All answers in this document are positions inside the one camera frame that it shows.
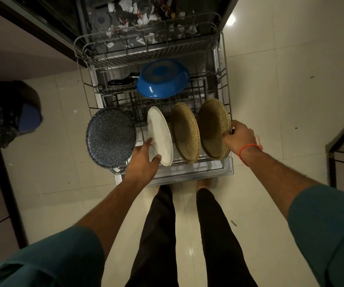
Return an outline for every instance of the teal sleeve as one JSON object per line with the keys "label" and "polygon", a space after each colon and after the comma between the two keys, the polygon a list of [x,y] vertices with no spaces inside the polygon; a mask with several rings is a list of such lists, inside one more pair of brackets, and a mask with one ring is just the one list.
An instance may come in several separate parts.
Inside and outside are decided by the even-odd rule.
{"label": "teal sleeve", "polygon": [[73,226],[0,263],[0,286],[100,286],[105,256],[88,227]]}
{"label": "teal sleeve", "polygon": [[344,286],[344,192],[326,185],[303,190],[288,224],[320,286]]}

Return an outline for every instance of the pan handle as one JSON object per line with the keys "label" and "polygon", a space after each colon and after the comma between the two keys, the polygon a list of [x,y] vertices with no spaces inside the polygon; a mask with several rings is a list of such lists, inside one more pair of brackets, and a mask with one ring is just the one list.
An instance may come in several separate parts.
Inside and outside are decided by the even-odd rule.
{"label": "pan handle", "polygon": [[127,76],[126,78],[123,78],[122,80],[110,80],[107,84],[109,86],[127,85],[137,80],[139,76],[140,76],[139,72],[131,72],[129,76]]}

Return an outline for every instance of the blue frying pan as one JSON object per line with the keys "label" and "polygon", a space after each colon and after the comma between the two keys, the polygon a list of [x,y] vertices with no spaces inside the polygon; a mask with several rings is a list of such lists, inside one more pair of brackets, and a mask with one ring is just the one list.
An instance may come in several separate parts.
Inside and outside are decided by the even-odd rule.
{"label": "blue frying pan", "polygon": [[189,71],[180,62],[160,59],[147,64],[141,73],[130,73],[122,80],[111,80],[109,86],[127,85],[137,80],[136,88],[150,99],[164,99],[182,91],[189,82]]}

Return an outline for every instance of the leg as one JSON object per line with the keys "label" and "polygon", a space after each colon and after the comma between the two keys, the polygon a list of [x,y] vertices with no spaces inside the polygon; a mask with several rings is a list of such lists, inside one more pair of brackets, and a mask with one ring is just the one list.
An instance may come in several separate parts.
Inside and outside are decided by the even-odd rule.
{"label": "leg", "polygon": [[198,181],[196,196],[208,287],[257,286],[221,206],[207,189],[210,182]]}
{"label": "leg", "polygon": [[178,286],[175,222],[172,192],[162,185],[150,206],[126,286]]}

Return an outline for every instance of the dishwasher rack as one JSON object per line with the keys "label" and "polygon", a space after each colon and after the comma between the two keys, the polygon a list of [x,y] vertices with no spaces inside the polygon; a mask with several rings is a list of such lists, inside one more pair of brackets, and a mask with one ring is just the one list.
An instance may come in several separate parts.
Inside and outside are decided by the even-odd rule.
{"label": "dishwasher rack", "polygon": [[[211,15],[219,18],[216,13],[211,13]],[[175,22],[174,24],[180,24],[182,21],[186,22],[185,19],[188,18],[176,18],[172,21]],[[191,19],[198,20],[199,18],[191,16]],[[170,22],[163,21],[158,26],[168,28],[167,25]],[[99,108],[118,107],[131,117],[137,131],[136,145],[143,144],[147,138],[147,113],[152,106],[156,106],[161,110],[170,126],[170,114],[177,102],[187,104],[194,116],[197,117],[202,103],[208,98],[214,97],[223,103],[231,118],[223,34],[217,31],[217,27],[213,22],[203,21],[201,24],[193,24],[195,24],[197,33],[193,34],[190,31],[191,36],[188,38],[171,39],[167,37],[166,41],[164,41],[165,36],[162,35],[161,42],[152,44],[155,43],[154,39],[151,41],[145,39],[147,40],[145,45],[137,48],[128,48],[126,46],[134,38],[128,32],[136,31],[136,38],[138,38],[138,34],[144,36],[143,31],[148,32],[149,28],[127,28],[127,31],[120,28],[112,30],[110,34],[106,32],[104,34],[94,33],[79,37],[80,40],[90,41],[85,44],[82,51],[75,47],[76,57],[79,62],[87,64],[91,74],[92,84],[83,81],[84,84],[94,88],[99,100]],[[201,25],[205,25],[202,33],[200,32]],[[192,28],[190,22],[186,23],[186,26]],[[149,37],[159,36],[159,33],[156,31],[156,34],[151,34]],[[104,51],[106,50],[104,48],[106,44],[118,40],[121,42],[118,44],[121,46],[120,49],[112,52]],[[108,86],[108,81],[124,78],[130,72],[140,72],[147,63],[163,57],[176,59],[187,67],[190,72],[188,85],[177,95],[166,99],[149,99],[140,95],[133,83],[125,86]],[[174,152],[172,166],[187,165],[175,148]],[[129,161],[118,168],[110,169],[110,171],[115,175],[125,174]],[[209,161],[211,159],[201,151],[196,163]]]}

